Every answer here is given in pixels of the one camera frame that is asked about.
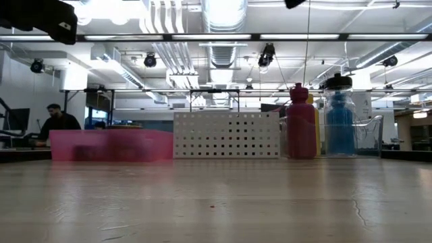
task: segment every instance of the clear plastic container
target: clear plastic container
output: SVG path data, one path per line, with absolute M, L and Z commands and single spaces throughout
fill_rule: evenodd
M 355 108 L 352 102 L 352 79 L 335 74 L 326 80 L 324 97 L 325 146 L 327 156 L 354 156 L 357 137 L 354 122 Z

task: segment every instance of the pink water bottle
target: pink water bottle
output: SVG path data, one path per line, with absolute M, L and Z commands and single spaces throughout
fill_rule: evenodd
M 293 159 L 313 159 L 317 155 L 315 108 L 306 103 L 308 89 L 301 83 L 290 89 L 292 103 L 286 109 L 288 155 Z

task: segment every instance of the black bottle cap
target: black bottle cap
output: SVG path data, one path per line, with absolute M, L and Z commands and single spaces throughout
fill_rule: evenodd
M 336 73 L 334 77 L 325 81 L 325 89 L 327 90 L 343 90 L 349 88 L 352 88 L 352 78 L 342 76 L 340 73 Z

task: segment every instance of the wooden table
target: wooden table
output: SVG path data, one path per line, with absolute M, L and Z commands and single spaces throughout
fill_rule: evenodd
M 431 242 L 432 165 L 0 165 L 0 242 Z

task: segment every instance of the white perforated box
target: white perforated box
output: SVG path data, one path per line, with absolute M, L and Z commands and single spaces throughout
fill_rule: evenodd
M 280 158 L 279 113 L 175 113 L 173 156 Z

